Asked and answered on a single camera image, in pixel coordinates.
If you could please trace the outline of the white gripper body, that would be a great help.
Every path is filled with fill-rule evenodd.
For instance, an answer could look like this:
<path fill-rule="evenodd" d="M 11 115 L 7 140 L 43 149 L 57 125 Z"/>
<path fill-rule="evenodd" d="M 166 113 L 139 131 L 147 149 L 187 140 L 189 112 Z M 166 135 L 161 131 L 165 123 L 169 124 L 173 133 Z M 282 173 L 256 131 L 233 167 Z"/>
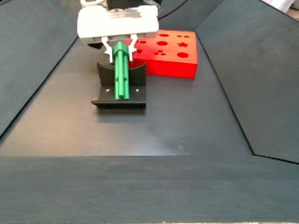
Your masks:
<path fill-rule="evenodd" d="M 79 11 L 78 34 L 87 44 L 101 43 L 103 37 L 126 40 L 133 34 L 141 39 L 149 38 L 158 30 L 158 7 L 154 5 L 119 11 L 107 11 L 98 5 Z"/>

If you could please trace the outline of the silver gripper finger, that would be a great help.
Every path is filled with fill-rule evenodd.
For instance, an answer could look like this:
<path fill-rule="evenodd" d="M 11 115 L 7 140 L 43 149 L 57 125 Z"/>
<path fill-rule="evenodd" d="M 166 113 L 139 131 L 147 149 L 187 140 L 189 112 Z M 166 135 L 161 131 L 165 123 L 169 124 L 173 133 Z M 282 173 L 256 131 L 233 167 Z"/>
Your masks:
<path fill-rule="evenodd" d="M 131 44 L 129 46 L 129 57 L 130 57 L 130 61 L 133 62 L 134 61 L 134 53 L 137 52 L 138 35 L 131 34 L 130 38 L 131 38 Z"/>
<path fill-rule="evenodd" d="M 106 47 L 106 54 L 109 55 L 110 63 L 114 63 L 114 49 L 109 44 L 109 37 L 102 37 L 102 43 Z"/>

